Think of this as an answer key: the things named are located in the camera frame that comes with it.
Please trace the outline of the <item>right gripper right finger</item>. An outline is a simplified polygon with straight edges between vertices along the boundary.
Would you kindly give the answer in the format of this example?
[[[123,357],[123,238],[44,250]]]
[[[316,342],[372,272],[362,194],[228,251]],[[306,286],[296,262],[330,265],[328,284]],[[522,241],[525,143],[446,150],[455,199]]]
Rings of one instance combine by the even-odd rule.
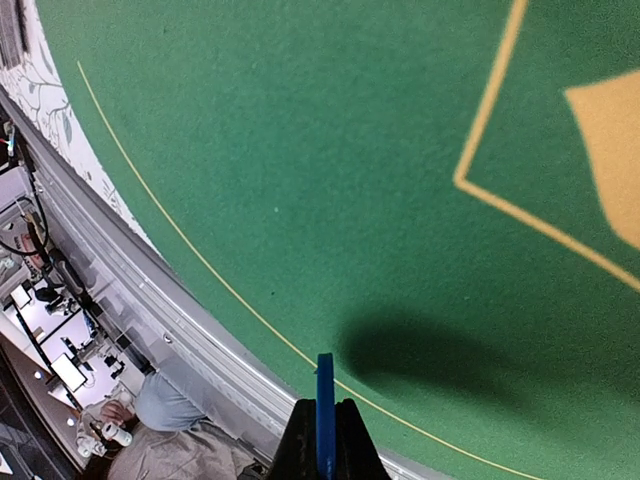
[[[336,428],[337,479],[391,479],[352,399],[336,405]]]

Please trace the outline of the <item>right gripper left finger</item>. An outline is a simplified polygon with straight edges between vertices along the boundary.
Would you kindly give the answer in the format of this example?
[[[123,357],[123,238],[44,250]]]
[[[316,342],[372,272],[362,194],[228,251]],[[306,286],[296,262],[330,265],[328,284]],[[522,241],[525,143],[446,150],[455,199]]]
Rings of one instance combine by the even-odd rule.
[[[267,478],[317,479],[316,455],[316,401],[300,399],[294,405]]]

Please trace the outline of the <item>blue small blind button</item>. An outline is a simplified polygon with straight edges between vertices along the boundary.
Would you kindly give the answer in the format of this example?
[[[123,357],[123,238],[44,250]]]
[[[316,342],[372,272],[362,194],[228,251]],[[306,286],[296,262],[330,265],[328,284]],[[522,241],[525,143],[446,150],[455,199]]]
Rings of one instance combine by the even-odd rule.
[[[318,355],[316,380],[316,461],[321,479],[336,472],[336,415],[334,368],[331,353]]]

